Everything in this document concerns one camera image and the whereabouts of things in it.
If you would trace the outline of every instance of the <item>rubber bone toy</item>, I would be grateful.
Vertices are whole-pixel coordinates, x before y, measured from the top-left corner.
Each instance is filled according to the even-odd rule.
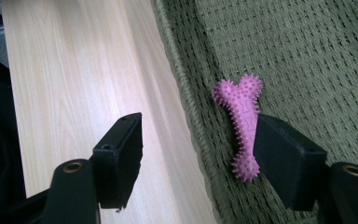
[[[228,108],[234,123],[240,150],[232,163],[232,172],[243,182],[252,182],[260,173],[253,148],[257,117],[260,113],[257,98],[262,89],[261,80],[247,74],[242,77],[238,85],[234,85],[230,80],[221,80],[213,89],[214,100]]]

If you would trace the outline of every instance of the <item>wooden surface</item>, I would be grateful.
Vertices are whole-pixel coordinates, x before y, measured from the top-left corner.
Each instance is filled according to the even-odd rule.
[[[89,158],[115,121],[143,113],[144,157],[127,209],[103,223],[214,223],[147,0],[2,1],[27,195]]]

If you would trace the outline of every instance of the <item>clamp jaw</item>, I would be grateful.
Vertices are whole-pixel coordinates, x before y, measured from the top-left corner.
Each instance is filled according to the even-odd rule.
[[[281,119],[258,116],[254,154],[286,208],[310,211],[321,224],[358,223],[358,165],[325,164],[327,152]]]
[[[142,114],[122,117],[89,160],[58,166],[50,189],[0,211],[0,224],[100,223],[100,206],[127,206],[141,167],[142,148]]]

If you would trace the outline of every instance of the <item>metal grommet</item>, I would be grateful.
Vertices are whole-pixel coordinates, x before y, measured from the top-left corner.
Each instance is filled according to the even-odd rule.
[[[63,171],[70,174],[70,173],[74,173],[74,172],[81,170],[81,168],[83,168],[83,163],[74,161],[74,162],[64,166]]]
[[[350,175],[358,176],[358,167],[352,165],[344,165],[342,169]]]

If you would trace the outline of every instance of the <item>light wood panel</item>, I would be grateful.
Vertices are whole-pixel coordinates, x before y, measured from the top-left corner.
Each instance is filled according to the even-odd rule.
[[[141,172],[127,209],[103,210],[103,223],[214,223],[149,1],[2,5],[27,195],[142,112]]]

